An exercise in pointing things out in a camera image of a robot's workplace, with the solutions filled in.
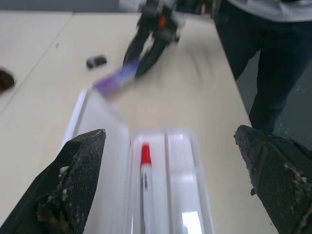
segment purple marker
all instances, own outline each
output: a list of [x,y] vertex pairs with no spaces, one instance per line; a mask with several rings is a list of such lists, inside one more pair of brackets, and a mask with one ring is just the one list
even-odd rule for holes
[[134,80],[138,64],[139,60],[136,60],[123,66],[118,71],[94,83],[93,88],[99,91],[106,98],[113,95],[123,86]]

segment marker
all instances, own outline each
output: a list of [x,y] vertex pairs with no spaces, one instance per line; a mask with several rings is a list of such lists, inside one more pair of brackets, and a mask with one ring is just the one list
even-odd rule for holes
[[141,154],[141,234],[154,234],[154,202],[150,146],[144,143]]

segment jeans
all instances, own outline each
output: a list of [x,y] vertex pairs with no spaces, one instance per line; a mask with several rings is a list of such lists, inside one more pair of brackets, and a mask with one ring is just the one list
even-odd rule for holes
[[312,58],[312,21],[273,22],[224,0],[216,28],[235,79],[260,50],[257,94],[249,114],[256,129],[271,133],[287,96]]

